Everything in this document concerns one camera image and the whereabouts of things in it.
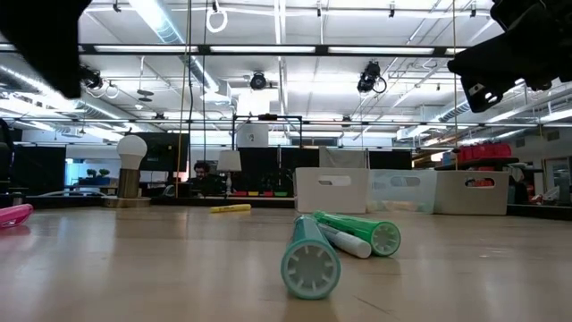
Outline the black square rig frame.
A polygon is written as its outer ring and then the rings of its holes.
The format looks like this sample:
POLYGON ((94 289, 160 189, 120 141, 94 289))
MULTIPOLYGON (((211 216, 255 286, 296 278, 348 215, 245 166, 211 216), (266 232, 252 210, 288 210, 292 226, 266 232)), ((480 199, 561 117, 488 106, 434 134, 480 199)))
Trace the black square rig frame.
POLYGON ((303 117, 300 115, 280 115, 280 114, 257 114, 257 115, 239 115, 234 114, 231 118, 231 148, 237 149, 236 131, 240 126, 246 123, 267 124, 269 126, 269 146, 270 146, 270 126, 285 126, 287 131, 293 130, 302 136, 303 134, 303 117))

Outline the black spotlights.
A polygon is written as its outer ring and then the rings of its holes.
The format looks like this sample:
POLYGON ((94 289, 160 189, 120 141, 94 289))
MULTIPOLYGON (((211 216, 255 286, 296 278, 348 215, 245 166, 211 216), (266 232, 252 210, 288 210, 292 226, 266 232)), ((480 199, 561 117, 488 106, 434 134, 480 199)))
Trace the black spotlights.
POLYGON ((84 64, 80 65, 80 80, 87 89, 101 89, 104 84, 100 71, 84 64))

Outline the pink highlighter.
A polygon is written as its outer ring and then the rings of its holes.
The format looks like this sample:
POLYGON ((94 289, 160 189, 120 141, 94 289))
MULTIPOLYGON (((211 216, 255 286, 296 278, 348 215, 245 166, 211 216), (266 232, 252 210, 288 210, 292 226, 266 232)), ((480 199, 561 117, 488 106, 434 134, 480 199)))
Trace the pink highlighter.
POLYGON ((12 228, 24 224, 33 214, 31 204, 20 204, 0 209, 0 228, 12 228))

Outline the white box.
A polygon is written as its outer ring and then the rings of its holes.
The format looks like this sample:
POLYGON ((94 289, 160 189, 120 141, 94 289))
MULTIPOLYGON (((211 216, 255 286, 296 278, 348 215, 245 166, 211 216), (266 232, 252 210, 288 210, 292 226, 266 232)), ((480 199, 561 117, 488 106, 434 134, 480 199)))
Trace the white box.
POLYGON ((236 131, 238 148, 267 148, 269 146, 269 126, 267 124, 246 123, 236 131))

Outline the white plastic bin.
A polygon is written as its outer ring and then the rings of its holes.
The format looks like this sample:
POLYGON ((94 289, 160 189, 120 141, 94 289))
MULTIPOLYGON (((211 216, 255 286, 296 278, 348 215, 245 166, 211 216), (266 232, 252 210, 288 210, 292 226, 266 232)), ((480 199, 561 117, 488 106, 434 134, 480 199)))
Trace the white plastic bin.
POLYGON ((365 214, 368 179, 365 168, 299 167, 294 174, 295 209, 365 214))

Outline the person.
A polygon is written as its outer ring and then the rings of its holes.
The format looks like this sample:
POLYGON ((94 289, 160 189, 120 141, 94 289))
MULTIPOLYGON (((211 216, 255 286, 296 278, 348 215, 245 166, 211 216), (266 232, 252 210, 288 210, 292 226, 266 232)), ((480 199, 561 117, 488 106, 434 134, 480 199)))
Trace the person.
POLYGON ((189 178, 189 193, 191 197, 206 197, 222 195, 225 191, 223 178, 210 173, 210 165, 205 161, 197 161, 193 166, 195 176, 189 178))

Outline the teal highlighter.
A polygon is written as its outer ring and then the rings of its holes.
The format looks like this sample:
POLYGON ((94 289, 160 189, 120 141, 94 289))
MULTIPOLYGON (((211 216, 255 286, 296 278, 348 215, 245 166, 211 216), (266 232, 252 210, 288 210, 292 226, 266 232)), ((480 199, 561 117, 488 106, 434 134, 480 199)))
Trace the teal highlighter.
POLYGON ((341 278, 339 257, 312 216, 294 220, 280 271, 288 292, 302 300, 324 299, 337 286, 341 278))

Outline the green highlighter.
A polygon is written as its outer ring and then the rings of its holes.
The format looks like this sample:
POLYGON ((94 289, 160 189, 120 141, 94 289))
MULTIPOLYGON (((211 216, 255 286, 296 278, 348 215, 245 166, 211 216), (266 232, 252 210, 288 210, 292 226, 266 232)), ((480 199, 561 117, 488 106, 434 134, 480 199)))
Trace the green highlighter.
POLYGON ((375 256, 389 257, 400 247, 400 229, 392 222, 333 215, 323 211, 316 211, 313 216, 319 224, 367 243, 375 256))

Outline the black monitor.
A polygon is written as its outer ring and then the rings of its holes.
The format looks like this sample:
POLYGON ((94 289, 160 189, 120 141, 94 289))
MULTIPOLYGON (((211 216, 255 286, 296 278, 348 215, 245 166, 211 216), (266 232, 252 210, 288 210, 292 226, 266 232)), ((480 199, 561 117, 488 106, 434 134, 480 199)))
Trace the black monitor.
POLYGON ((147 153, 139 169, 142 171, 186 172, 189 135, 187 133, 139 132, 136 136, 147 144, 147 153))

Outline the grey plastic bin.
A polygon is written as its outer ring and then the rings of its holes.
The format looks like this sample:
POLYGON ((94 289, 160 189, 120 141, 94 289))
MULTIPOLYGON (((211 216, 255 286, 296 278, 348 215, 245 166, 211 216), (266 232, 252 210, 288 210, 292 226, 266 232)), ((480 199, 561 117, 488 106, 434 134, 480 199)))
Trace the grey plastic bin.
POLYGON ((434 212, 441 215, 505 216, 507 172, 438 171, 434 212))

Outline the yellow highlighter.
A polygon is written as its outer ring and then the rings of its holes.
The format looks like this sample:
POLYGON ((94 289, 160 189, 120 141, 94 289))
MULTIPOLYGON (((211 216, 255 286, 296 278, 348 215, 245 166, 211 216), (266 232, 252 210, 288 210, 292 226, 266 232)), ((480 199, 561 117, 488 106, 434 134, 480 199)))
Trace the yellow highlighter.
POLYGON ((227 213, 227 212, 245 212, 250 211, 250 204, 234 204, 227 206, 211 207, 209 208, 210 213, 227 213))

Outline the white shade table lamp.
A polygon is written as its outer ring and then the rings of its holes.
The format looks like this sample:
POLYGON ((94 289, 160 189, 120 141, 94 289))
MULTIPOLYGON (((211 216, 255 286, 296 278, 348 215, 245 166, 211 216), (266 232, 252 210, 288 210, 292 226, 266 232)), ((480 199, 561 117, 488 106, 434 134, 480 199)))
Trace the white shade table lamp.
POLYGON ((225 176, 225 195, 232 195, 232 175, 242 171, 240 152, 233 149, 221 151, 217 171, 225 176))

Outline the red storage box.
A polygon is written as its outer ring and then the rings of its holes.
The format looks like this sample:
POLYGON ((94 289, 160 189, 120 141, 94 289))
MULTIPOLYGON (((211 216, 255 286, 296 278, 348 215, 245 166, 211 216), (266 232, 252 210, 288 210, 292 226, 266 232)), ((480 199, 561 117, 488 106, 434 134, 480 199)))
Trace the red storage box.
POLYGON ((460 163, 486 158, 512 157, 509 144, 506 143, 483 143, 464 146, 459 149, 457 160, 460 163))

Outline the blue planter with plants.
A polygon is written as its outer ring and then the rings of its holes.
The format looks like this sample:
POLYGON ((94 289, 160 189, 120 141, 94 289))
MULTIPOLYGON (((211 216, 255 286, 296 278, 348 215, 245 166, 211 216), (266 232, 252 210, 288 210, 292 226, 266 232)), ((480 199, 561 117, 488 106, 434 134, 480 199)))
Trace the blue planter with plants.
POLYGON ((109 177, 110 171, 108 169, 87 169, 86 177, 78 179, 78 185, 85 186, 110 186, 111 178, 109 177))

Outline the white marker with black cap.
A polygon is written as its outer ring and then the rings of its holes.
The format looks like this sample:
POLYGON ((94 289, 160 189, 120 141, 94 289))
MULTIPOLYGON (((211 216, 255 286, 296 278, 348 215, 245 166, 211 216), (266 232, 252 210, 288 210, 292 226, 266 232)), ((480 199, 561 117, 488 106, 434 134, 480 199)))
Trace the white marker with black cap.
POLYGON ((318 227, 327 241, 336 248, 343 250, 356 258, 370 257, 372 248, 366 241, 328 225, 319 224, 318 227))

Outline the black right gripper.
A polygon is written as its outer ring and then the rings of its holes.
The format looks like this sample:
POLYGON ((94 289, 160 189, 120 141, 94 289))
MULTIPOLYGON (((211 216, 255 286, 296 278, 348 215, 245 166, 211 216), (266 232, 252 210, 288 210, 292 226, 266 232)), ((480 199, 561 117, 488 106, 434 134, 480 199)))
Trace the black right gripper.
POLYGON ((460 76, 470 110, 482 113, 497 105, 518 79, 532 89, 550 89, 552 81, 572 81, 572 26, 533 26, 536 57, 510 36, 501 35, 455 54, 448 69, 460 76))

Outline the clear plastic bin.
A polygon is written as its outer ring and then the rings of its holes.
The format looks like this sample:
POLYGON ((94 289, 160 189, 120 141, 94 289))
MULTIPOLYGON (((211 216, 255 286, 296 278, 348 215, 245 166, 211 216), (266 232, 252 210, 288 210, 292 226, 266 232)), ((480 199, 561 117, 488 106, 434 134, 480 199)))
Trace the clear plastic bin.
POLYGON ((434 170, 370 170, 366 211, 432 214, 436 183, 434 170))

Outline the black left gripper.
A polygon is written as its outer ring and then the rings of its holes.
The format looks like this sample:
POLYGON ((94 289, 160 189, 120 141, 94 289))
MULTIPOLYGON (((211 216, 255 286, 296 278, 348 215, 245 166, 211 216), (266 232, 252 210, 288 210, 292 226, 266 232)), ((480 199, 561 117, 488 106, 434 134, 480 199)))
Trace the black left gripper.
POLYGON ((78 20, 92 0, 0 0, 0 34, 64 97, 81 95, 78 20))

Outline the row of coloured blocks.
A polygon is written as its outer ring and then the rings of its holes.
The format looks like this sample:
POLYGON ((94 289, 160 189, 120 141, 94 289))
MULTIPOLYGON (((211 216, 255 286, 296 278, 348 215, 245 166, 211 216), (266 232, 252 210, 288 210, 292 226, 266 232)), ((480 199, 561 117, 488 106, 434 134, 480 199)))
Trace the row of coloured blocks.
POLYGON ((289 194, 285 191, 236 191, 232 196, 240 198, 288 198, 289 194))

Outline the bulb lamp with brass base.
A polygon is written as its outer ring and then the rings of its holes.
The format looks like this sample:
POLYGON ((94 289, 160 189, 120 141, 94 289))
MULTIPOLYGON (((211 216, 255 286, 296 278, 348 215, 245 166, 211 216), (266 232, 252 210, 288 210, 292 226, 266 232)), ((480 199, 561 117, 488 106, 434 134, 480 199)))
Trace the bulb lamp with brass base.
POLYGON ((139 167, 147 153, 147 143, 140 136, 127 135, 119 140, 116 151, 121 161, 117 194, 103 197, 103 205, 107 208, 149 207, 151 198, 141 197, 139 193, 139 167))

